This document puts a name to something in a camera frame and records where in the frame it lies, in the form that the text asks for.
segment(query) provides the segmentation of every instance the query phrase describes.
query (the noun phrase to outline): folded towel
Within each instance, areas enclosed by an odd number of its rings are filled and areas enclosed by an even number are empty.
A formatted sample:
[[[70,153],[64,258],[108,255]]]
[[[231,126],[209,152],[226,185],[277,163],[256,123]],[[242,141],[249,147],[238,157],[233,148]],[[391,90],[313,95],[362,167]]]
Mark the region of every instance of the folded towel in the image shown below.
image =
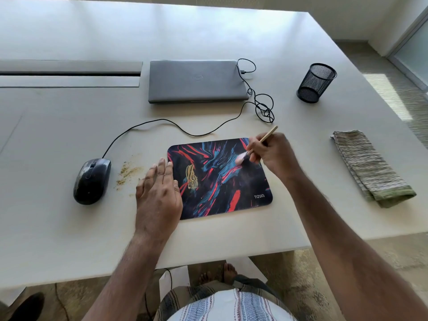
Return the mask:
[[[377,153],[363,132],[336,131],[331,138],[368,200],[389,208],[416,196],[412,187]]]

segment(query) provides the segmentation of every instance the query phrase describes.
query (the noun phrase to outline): laptop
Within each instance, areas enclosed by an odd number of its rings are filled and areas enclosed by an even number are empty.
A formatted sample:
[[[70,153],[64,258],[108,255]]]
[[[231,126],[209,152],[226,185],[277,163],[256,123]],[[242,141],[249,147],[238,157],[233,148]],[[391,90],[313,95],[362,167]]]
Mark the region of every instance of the laptop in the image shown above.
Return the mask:
[[[236,63],[234,60],[151,61],[148,101],[247,100],[247,87]]]

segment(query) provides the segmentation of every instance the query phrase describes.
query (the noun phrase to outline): bare foot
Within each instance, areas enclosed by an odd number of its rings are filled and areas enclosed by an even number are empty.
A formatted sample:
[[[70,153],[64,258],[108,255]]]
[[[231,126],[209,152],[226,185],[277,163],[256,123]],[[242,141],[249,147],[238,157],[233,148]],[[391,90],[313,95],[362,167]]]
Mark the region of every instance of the bare foot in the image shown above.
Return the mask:
[[[238,273],[236,272],[235,267],[233,267],[232,264],[225,262],[223,265],[223,280],[225,284],[232,285],[233,279],[236,275],[238,275]]]
[[[203,273],[201,274],[201,276],[199,277],[199,285],[204,285],[206,283],[209,283],[213,280],[212,276],[211,276],[211,272],[207,272],[207,273]]]

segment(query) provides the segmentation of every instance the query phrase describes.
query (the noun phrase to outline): white table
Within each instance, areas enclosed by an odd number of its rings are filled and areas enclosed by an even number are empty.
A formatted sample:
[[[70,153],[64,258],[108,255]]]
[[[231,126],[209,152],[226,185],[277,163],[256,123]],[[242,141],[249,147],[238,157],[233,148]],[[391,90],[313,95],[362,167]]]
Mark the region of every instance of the white table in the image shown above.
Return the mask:
[[[428,230],[428,151],[307,13],[69,0],[0,0],[0,59],[143,61],[139,88],[0,89],[0,288],[110,274],[134,230],[138,175],[115,189],[124,161],[148,167],[170,145],[194,141],[169,124],[124,135],[107,158],[107,194],[92,206],[72,197],[82,164],[122,131],[169,118],[193,134],[213,129],[240,104],[151,105],[151,59],[238,59],[257,64],[251,86],[275,100],[275,123],[303,168],[363,238]],[[311,63],[338,77],[316,105],[295,91]],[[242,117],[198,139],[267,131]],[[390,209],[366,202],[333,141],[360,129],[418,193]],[[271,205],[181,221],[158,267],[308,247],[290,195],[265,169]]]

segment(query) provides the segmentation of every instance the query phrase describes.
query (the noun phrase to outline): wooden brush handle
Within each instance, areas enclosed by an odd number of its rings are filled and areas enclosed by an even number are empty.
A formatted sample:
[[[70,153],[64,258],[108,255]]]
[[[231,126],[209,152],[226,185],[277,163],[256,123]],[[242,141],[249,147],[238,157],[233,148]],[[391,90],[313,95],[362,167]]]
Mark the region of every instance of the wooden brush handle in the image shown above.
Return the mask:
[[[264,141],[266,141],[266,139],[270,136],[270,135],[272,135],[273,133],[274,133],[274,131],[276,131],[276,129],[278,128],[278,126],[277,125],[275,125],[275,126],[273,126],[272,127],[272,129],[270,130],[270,131],[268,131],[267,133],[266,133],[266,135],[265,136],[263,136],[262,138],[261,138],[261,140],[260,140],[260,143],[263,143]],[[254,152],[254,150],[253,149],[251,149],[251,150],[249,150],[248,152],[247,152],[247,155],[250,155],[251,153],[253,153]]]

